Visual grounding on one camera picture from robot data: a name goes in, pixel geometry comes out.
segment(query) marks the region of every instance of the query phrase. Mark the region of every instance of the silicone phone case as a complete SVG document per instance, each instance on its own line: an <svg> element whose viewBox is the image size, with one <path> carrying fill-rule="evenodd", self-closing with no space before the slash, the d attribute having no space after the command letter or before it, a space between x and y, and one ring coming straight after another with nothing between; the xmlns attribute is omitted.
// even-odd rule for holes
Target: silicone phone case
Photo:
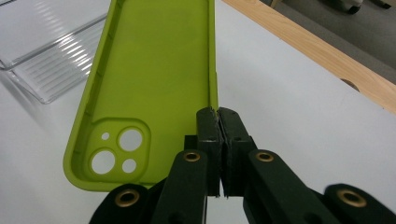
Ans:
<svg viewBox="0 0 396 224"><path fill-rule="evenodd" d="M196 112L218 107L213 0L113 0L64 155L71 183L165 178Z"/></svg>

